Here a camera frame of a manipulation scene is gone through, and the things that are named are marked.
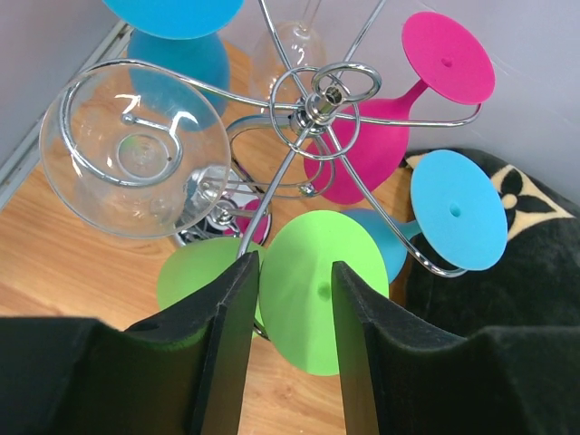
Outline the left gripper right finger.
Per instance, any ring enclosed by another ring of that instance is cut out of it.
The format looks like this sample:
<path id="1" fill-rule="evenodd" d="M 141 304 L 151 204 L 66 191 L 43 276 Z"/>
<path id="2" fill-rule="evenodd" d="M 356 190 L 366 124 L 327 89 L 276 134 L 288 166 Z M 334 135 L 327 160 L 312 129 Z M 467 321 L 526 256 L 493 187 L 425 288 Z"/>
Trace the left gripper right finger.
<path id="1" fill-rule="evenodd" d="M 579 330 L 444 331 L 332 267 L 333 322 L 350 434 L 576 434 Z"/>

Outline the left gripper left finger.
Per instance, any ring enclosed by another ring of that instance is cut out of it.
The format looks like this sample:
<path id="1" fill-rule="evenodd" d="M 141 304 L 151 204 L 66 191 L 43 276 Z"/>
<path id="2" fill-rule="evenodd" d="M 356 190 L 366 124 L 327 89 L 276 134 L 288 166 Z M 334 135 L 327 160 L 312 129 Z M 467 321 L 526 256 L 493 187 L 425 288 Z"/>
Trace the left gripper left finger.
<path id="1" fill-rule="evenodd" d="M 234 434 L 259 278 L 247 253 L 124 331 L 89 317 L 1 321 L 4 434 Z"/>

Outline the green wine glass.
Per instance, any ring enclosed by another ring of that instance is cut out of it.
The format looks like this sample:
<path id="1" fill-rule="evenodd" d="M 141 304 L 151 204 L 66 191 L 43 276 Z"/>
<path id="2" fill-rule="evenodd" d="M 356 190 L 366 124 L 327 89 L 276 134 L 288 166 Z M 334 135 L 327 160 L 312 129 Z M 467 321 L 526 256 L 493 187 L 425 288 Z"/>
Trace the green wine glass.
<path id="1" fill-rule="evenodd" d="M 236 259 L 240 240 L 216 237 L 178 248 L 157 283 L 165 309 L 207 285 Z M 388 295 L 389 278 L 371 235 L 346 214 L 315 210 L 288 222 L 258 252 L 256 317 L 294 367 L 318 376 L 339 372 L 332 303 L 332 266 L 347 263 L 373 290 Z"/>

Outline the light blue wine glass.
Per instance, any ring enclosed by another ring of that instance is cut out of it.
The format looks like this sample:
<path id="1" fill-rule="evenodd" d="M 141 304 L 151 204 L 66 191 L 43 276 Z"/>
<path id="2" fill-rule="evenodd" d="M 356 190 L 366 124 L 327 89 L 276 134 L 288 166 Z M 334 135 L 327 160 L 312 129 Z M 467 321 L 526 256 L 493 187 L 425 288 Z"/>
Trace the light blue wine glass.
<path id="1" fill-rule="evenodd" d="M 407 240 L 423 235 L 451 265 L 468 271 L 491 268 L 504 254 L 508 223 L 487 174 L 464 155 L 434 150 L 411 175 L 415 219 L 395 226 Z"/>

